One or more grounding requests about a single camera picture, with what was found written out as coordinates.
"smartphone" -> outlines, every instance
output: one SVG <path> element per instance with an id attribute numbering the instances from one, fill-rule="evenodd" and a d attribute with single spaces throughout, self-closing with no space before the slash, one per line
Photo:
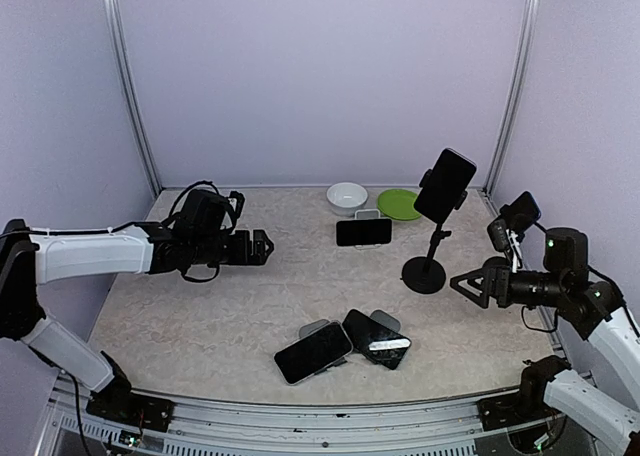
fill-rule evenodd
<path id="1" fill-rule="evenodd" d="M 367 246 L 391 242 L 390 219 L 358 219 L 338 221 L 336 243 L 338 246 Z"/>
<path id="2" fill-rule="evenodd" d="M 326 369 L 351 351 L 353 345 L 342 325 L 334 321 L 276 353 L 274 359 L 287 383 L 296 384 Z"/>
<path id="3" fill-rule="evenodd" d="M 516 234 L 524 233 L 540 219 L 542 214 L 536 200 L 529 191 L 525 191 L 513 203 L 500 208 L 500 216 L 507 228 Z"/>
<path id="4" fill-rule="evenodd" d="M 411 340 L 352 309 L 342 323 L 353 347 L 369 361 L 396 369 Z"/>
<path id="5" fill-rule="evenodd" d="M 443 224 L 467 189 L 476 165 L 464 156 L 447 148 L 442 153 L 413 207 L 436 224 Z"/>

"phone stand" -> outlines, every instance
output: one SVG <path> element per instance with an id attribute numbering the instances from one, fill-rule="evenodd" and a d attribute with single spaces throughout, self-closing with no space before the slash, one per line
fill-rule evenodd
<path id="1" fill-rule="evenodd" d="M 359 209 L 358 211 L 356 211 L 356 214 L 354 215 L 354 218 L 357 221 L 364 221 L 364 220 L 368 220 L 368 219 L 380 219 L 380 210 L 378 209 Z M 367 250 L 367 249 L 376 249 L 379 248 L 380 246 L 382 246 L 381 244 L 369 244 L 367 246 L 361 246 L 361 245 L 357 245 L 354 246 L 354 248 L 358 249 L 358 250 Z"/>
<path id="2" fill-rule="evenodd" d="M 396 333 L 399 333 L 400 330 L 402 329 L 402 325 L 400 324 L 400 321 L 398 321 L 396 318 L 394 318 L 390 314 L 385 313 L 381 309 L 376 309 L 373 313 L 371 313 L 371 316 L 369 317 L 373 319 L 376 323 L 380 323 L 384 327 L 390 329 L 391 331 L 395 331 Z"/>
<path id="3" fill-rule="evenodd" d="M 426 185 L 430 175 L 431 170 L 429 169 L 420 181 L 421 188 Z M 466 198 L 467 192 L 463 191 L 454 209 L 460 209 Z M 402 267 L 402 281 L 409 289 L 420 294 L 433 294 L 444 287 L 447 281 L 447 273 L 442 264 L 436 261 L 434 257 L 440 242 L 449 236 L 451 236 L 451 231 L 443 231 L 442 224 L 438 224 L 431 235 L 427 255 L 411 258 L 404 264 Z"/>

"lavender wall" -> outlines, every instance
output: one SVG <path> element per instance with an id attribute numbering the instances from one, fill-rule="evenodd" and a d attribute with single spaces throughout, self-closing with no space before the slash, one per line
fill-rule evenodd
<path id="1" fill-rule="evenodd" d="M 524 0 L 120 0 L 162 181 L 484 182 Z"/>
<path id="2" fill-rule="evenodd" d="M 591 264 L 622 287 L 640 315 L 640 0 L 541 0 L 531 64 L 514 137 L 495 192 L 499 204 L 523 190 L 546 226 L 590 238 Z M 525 240 L 541 267 L 542 237 Z M 562 336 L 575 366 L 632 404 L 599 354 Z"/>
<path id="3" fill-rule="evenodd" d="M 100 227 L 151 205 L 102 0 L 0 0 L 0 224 Z M 60 281 L 40 301 L 87 336 L 111 278 Z M 0 453 L 27 452 L 55 371 L 0 341 Z"/>

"round stand base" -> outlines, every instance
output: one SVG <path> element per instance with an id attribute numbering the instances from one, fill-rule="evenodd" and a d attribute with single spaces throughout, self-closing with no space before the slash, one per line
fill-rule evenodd
<path id="1" fill-rule="evenodd" d="M 425 256 L 412 258 L 402 267 L 402 280 L 409 289 L 420 294 L 437 293 L 444 287 L 447 275 L 444 268 L 437 261 L 431 262 L 428 272 L 423 272 Z"/>

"speckled beige tabletop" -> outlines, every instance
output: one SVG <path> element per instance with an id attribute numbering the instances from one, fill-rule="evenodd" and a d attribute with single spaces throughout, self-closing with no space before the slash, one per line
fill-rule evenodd
<path id="1" fill-rule="evenodd" d="M 263 228 L 276 245 L 266 266 L 223 266 L 208 284 L 177 273 L 117 277 L 91 343 L 115 358 L 135 387 L 257 403 L 402 402 L 513 386 L 523 360 L 552 354 L 546 335 L 523 327 L 518 307 L 499 310 L 492 302 L 482 310 L 448 285 L 430 296 L 405 287 L 402 265 L 426 253 L 430 221 L 394 222 L 392 243 L 379 248 L 339 248 L 339 218 L 324 189 L 242 192 L 238 228 Z M 367 207 L 379 192 L 369 189 Z M 163 219 L 177 194 L 163 192 L 150 219 Z M 496 255 L 490 219 L 475 191 L 451 215 L 445 229 L 453 235 L 436 254 L 449 277 Z M 288 386 L 274 353 L 295 342 L 301 326 L 341 321 L 352 308 L 382 309 L 401 321 L 413 346 L 398 370 L 352 354 L 347 364 Z M 535 313 L 529 318 L 541 324 Z"/>

